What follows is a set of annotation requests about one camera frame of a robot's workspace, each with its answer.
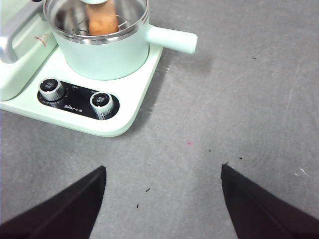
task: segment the lid rim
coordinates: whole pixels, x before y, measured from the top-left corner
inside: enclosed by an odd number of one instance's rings
[[[53,30],[57,34],[59,34],[60,36],[62,36],[63,38],[65,38],[67,40],[77,42],[77,43],[87,44],[87,45],[88,44],[89,45],[101,45],[101,44],[106,44],[106,43],[111,43],[111,42],[123,40],[123,39],[133,35],[134,33],[136,33],[138,31],[138,29],[141,27],[141,24],[146,23],[148,18],[149,18],[149,0],[144,0],[145,4],[146,4],[146,8],[145,8],[143,15],[141,16],[141,18],[139,18],[134,24],[132,24],[128,28],[125,28],[123,30],[120,30],[120,31],[117,31],[114,33],[106,34],[106,35],[98,35],[98,36],[77,35],[77,34],[72,34],[72,33],[66,32],[66,31],[60,29],[59,27],[57,27],[55,24],[52,24],[49,21],[48,13],[46,11],[46,6],[47,6],[48,1],[50,1],[50,0],[44,0],[43,14],[44,14],[45,18],[47,19],[48,23],[50,24],[51,28],[53,28]]]

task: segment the gray floor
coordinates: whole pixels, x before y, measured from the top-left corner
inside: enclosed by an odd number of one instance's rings
[[[128,132],[1,112],[2,221],[105,165],[91,238],[235,239],[225,162],[319,218],[319,2],[153,0],[151,11],[154,25],[197,33],[198,48],[164,51]]]

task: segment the silver knob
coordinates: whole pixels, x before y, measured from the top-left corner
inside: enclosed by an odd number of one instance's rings
[[[53,77],[44,79],[39,84],[39,91],[47,101],[57,101],[64,95],[63,85]]]
[[[112,96],[105,92],[96,92],[90,98],[90,104],[98,116],[106,116],[114,109]]]

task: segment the cooking pot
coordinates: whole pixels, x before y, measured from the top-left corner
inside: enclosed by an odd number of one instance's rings
[[[119,31],[91,36],[84,2],[45,0],[43,12],[69,66],[80,75],[112,80],[138,70],[149,44],[194,53],[197,36],[149,24],[149,0],[114,0]]]

